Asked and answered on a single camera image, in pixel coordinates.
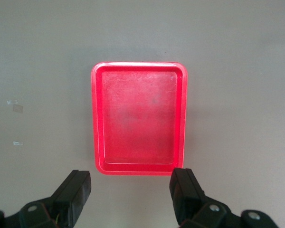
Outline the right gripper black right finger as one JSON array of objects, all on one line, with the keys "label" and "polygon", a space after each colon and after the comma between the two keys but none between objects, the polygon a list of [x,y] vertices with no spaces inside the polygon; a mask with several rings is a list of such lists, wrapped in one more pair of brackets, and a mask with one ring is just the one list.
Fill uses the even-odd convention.
[{"label": "right gripper black right finger", "polygon": [[258,210],[233,214],[226,204],[205,195],[191,169],[175,168],[169,188],[180,228],[278,227],[270,216]]}]

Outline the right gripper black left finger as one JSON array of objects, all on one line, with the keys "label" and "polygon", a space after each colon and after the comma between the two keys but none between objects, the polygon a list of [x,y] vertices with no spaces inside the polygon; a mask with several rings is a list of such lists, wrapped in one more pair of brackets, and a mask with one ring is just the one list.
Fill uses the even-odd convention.
[{"label": "right gripper black left finger", "polygon": [[90,172],[73,170],[50,197],[8,217],[0,210],[0,228],[73,228],[90,193]]}]

